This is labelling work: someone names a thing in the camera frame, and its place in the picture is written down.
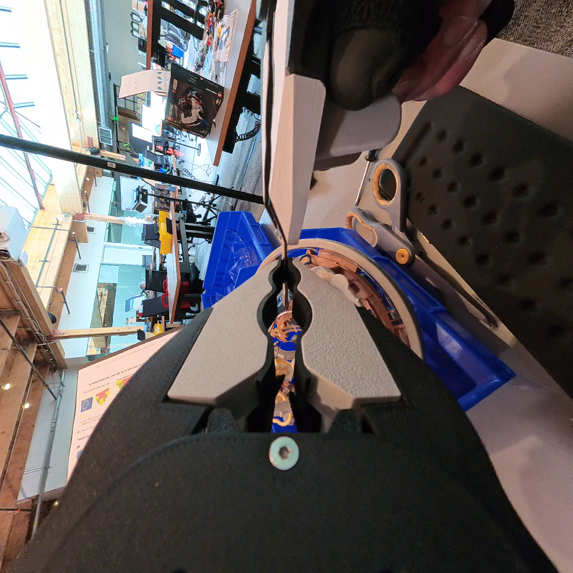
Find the blue plastic bin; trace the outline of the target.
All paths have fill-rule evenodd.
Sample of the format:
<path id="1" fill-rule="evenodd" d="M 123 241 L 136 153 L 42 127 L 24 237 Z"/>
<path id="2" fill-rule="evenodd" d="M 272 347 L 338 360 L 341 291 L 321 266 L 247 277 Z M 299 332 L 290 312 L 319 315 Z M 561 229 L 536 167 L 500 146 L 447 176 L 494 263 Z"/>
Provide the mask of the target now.
<path id="1" fill-rule="evenodd" d="M 289 255 L 347 277 L 358 302 L 417 351 L 467 411 L 516 377 L 448 312 L 438 296 L 355 231 L 303 230 Z"/>
<path id="2" fill-rule="evenodd" d="M 247 211 L 220 212 L 204 276 L 204 309 L 254 275 L 274 247 Z"/>

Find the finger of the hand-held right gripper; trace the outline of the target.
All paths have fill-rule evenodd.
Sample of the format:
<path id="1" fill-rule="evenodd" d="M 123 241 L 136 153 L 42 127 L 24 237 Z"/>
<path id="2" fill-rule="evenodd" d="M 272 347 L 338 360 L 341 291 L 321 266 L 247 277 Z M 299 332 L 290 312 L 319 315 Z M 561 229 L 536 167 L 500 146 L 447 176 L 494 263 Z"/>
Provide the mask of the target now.
<path id="1" fill-rule="evenodd" d="M 265 209 L 283 249 L 300 239 L 326 89 L 288 70 L 295 1 L 262 1 L 262 177 Z"/>

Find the black perforated mat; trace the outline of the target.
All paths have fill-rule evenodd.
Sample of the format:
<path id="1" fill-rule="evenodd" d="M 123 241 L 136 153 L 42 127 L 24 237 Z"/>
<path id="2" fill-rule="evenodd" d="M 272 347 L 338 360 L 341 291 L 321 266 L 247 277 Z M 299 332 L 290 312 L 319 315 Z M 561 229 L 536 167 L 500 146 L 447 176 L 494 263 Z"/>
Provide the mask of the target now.
<path id="1" fill-rule="evenodd" d="M 410 222 L 572 397 L 572 141 L 458 87 L 393 158 Z"/>

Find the black pole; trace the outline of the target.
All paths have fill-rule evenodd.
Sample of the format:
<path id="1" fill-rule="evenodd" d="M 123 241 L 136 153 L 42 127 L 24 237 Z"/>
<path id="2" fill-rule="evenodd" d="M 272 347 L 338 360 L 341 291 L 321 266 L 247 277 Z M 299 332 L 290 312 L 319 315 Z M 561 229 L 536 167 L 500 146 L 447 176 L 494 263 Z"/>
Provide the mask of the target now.
<path id="1" fill-rule="evenodd" d="M 132 176 L 140 179 L 149 179 L 159 183 L 170 184 L 173 186 L 183 187 L 185 189 L 202 191 L 209 194 L 226 197 L 229 199 L 237 199 L 239 201 L 250 202 L 254 204 L 263 204 L 263 197 L 234 190 L 222 186 L 217 186 L 202 181 L 197 181 L 189 178 L 184 178 L 172 174 L 165 174 L 139 166 L 125 164 L 121 161 L 111 161 L 108 159 L 99 158 L 90 154 L 76 153 L 70 150 L 65 150 L 58 147 L 49 146 L 46 144 L 30 141 L 22 138 L 15 138 L 8 135 L 1 135 L 1 147 L 9 148 L 17 151 L 27 152 L 34 155 L 45 156 L 52 159 L 67 161 L 74 164 L 83 166 L 99 168 L 116 172 L 125 176 Z"/>

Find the black toy car box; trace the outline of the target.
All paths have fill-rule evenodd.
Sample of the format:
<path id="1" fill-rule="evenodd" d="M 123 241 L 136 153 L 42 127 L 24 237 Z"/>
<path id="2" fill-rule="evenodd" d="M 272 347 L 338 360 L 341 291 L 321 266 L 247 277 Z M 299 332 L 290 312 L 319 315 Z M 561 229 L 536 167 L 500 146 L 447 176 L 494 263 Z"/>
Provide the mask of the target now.
<path id="1" fill-rule="evenodd" d="M 164 124 L 202 139 L 224 100 L 224 88 L 175 63 L 170 67 Z"/>

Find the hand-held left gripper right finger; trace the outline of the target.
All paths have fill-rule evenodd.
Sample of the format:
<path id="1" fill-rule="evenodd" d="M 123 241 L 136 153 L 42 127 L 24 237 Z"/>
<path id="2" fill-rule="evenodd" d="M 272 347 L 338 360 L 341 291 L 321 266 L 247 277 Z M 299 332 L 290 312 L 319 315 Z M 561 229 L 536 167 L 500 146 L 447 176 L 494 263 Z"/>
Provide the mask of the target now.
<path id="1" fill-rule="evenodd" d="M 401 393 L 342 274 L 310 269 L 292 261 L 300 274 L 297 294 L 308 303 L 311 318 L 300 339 L 303 366 L 311 375 L 309 401 L 326 419 L 342 410 L 397 402 Z"/>

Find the clear plastic dome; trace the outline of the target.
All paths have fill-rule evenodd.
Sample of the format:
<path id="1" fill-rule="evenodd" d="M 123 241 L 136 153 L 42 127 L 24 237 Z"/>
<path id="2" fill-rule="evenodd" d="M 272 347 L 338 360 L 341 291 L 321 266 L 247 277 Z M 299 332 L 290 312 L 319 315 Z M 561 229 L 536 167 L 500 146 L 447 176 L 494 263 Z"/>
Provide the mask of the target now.
<path id="1" fill-rule="evenodd" d="M 245 229 L 226 231 L 221 259 L 225 260 L 226 272 L 233 281 L 241 270 L 257 267 L 262 261 L 251 234 Z"/>

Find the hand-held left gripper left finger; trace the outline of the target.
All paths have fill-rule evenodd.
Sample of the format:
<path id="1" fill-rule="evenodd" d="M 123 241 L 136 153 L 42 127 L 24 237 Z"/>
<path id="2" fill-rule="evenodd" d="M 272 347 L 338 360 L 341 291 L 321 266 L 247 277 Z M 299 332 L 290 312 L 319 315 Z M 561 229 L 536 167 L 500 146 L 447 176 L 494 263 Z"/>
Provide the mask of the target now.
<path id="1" fill-rule="evenodd" d="M 179 403 L 257 407 L 265 376 L 275 376 L 269 328 L 277 318 L 283 262 L 267 265 L 209 308 L 167 395 Z"/>

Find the person's right hand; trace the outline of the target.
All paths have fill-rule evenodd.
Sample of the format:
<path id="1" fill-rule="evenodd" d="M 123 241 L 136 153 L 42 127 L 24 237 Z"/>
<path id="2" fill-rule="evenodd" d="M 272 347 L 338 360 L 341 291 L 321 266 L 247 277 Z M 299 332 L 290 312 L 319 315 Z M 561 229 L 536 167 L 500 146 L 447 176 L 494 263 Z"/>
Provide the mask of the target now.
<path id="1" fill-rule="evenodd" d="M 446 1 L 440 30 L 392 90 L 401 103 L 426 101 L 454 89 L 468 74 L 486 44 L 481 1 Z"/>

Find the colourful plastic maze ball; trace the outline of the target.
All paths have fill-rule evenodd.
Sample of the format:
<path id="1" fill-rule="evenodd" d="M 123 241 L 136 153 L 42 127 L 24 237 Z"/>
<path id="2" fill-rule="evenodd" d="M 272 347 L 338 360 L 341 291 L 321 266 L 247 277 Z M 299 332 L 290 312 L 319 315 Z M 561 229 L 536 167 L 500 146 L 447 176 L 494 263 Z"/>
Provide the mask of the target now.
<path id="1" fill-rule="evenodd" d="M 366 406 L 402 399 L 398 367 L 425 344 L 412 305 L 376 262 L 329 240 L 302 240 L 278 315 L 269 326 L 275 366 L 289 393 L 299 432 L 325 432 L 342 411 L 363 416 Z"/>

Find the yellow bin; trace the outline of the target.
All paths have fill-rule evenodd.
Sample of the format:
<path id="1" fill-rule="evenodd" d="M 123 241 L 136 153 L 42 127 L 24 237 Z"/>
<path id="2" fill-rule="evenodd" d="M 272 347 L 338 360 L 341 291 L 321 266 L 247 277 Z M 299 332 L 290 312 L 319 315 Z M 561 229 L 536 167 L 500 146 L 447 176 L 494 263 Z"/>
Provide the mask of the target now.
<path id="1" fill-rule="evenodd" d="M 168 255 L 172 251 L 173 245 L 173 228 L 170 213 L 167 211 L 159 211 L 158 216 L 158 229 L 160 241 L 160 254 Z"/>

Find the white standing card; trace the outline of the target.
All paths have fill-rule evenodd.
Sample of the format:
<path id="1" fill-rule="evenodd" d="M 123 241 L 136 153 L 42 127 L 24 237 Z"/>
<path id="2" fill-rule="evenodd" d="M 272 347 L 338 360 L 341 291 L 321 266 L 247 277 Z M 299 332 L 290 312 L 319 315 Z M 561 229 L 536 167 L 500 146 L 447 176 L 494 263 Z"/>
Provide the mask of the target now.
<path id="1" fill-rule="evenodd" d="M 164 69 L 142 70 L 122 76 L 118 98 L 127 98 L 147 92 L 166 97 L 170 78 L 170 71 Z"/>

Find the printed instruction board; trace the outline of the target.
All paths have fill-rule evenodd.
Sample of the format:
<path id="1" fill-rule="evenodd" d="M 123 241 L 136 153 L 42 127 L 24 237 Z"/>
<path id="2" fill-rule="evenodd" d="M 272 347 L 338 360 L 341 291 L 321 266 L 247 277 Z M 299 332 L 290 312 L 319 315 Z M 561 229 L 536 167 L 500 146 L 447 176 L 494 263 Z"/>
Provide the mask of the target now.
<path id="1" fill-rule="evenodd" d="M 111 403 L 141 365 L 153 357 L 182 328 L 177 326 L 169 329 L 78 369 L 67 482 L 95 427 Z"/>

